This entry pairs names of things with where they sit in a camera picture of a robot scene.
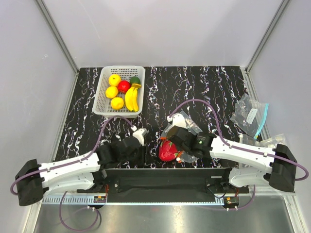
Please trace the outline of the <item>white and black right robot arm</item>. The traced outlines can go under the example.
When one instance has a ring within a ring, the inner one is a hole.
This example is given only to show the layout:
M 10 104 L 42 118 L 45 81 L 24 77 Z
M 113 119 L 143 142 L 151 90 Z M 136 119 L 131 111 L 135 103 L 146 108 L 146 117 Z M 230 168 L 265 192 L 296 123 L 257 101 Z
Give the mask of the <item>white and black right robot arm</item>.
M 244 168 L 231 168 L 221 179 L 221 188 L 232 192 L 237 187 L 265 185 L 283 191 L 293 192 L 297 160 L 290 149 L 278 144 L 275 149 L 255 147 L 220 136 L 199 132 L 192 134 L 187 129 L 171 126 L 166 138 L 178 149 L 196 158 L 216 158 L 245 164 Z

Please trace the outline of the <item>white plastic perforated basket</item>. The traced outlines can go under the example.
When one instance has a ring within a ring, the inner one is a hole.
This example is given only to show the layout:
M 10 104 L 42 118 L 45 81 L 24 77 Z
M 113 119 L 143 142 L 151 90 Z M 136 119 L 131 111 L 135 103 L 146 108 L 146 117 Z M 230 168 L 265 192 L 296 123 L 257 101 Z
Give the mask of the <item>white plastic perforated basket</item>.
M 111 99 L 105 95 L 109 87 L 108 79 L 112 74 L 118 74 L 122 80 L 129 81 L 131 77 L 139 78 L 141 88 L 138 90 L 138 107 L 137 112 L 131 112 L 126 107 L 120 110 L 114 110 L 111 107 Z M 101 70 L 92 111 L 97 115 L 110 117 L 114 115 L 124 116 L 126 118 L 136 118 L 142 111 L 144 100 L 145 85 L 145 68 L 141 66 L 106 66 Z

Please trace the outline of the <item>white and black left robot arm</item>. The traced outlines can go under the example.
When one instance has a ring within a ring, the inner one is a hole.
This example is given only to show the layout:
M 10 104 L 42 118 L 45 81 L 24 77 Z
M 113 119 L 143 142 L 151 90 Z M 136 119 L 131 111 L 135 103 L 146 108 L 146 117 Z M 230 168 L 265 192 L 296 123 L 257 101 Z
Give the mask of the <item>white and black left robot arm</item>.
M 144 139 L 130 136 L 58 162 L 40 164 L 32 159 L 15 176 L 11 191 L 17 195 L 19 206 L 29 206 L 49 194 L 66 191 L 97 193 L 104 189 L 106 169 L 124 162 L 138 165 L 143 162 L 144 150 Z

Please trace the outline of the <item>clear bag with orange zipper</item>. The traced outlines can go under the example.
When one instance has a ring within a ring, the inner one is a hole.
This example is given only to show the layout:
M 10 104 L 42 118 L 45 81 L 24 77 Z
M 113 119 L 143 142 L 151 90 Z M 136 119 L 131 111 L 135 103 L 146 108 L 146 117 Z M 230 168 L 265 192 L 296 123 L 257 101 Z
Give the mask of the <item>clear bag with orange zipper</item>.
M 191 132 L 192 134 L 196 135 L 198 134 L 199 132 L 201 132 L 202 130 L 197 126 L 197 124 L 192 121 L 192 119 L 184 112 L 184 111 L 181 111 L 179 112 L 180 114 L 182 114 L 186 120 L 186 125 L 187 125 L 187 130 L 189 132 Z M 164 139 L 167 139 L 167 133 L 168 131 L 172 128 L 172 124 L 168 124 L 167 127 L 162 131 L 161 133 L 161 136 L 160 136 L 160 139 L 161 141 L 163 141 Z M 180 157 L 177 157 L 175 159 L 178 163 L 193 163 L 193 162 L 196 162 L 198 160 L 197 157 L 193 156 L 193 155 L 189 155 L 187 154 L 186 152 L 184 152 L 182 150 L 182 154 Z

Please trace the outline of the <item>pink dragon fruit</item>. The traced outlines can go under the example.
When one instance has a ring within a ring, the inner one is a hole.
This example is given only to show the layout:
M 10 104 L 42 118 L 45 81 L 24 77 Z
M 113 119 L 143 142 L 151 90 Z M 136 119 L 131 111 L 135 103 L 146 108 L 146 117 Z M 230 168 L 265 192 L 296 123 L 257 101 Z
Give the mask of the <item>pink dragon fruit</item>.
M 163 162 L 170 162 L 180 157 L 182 154 L 181 150 L 178 150 L 174 143 L 170 140 L 164 139 L 159 148 L 159 158 Z

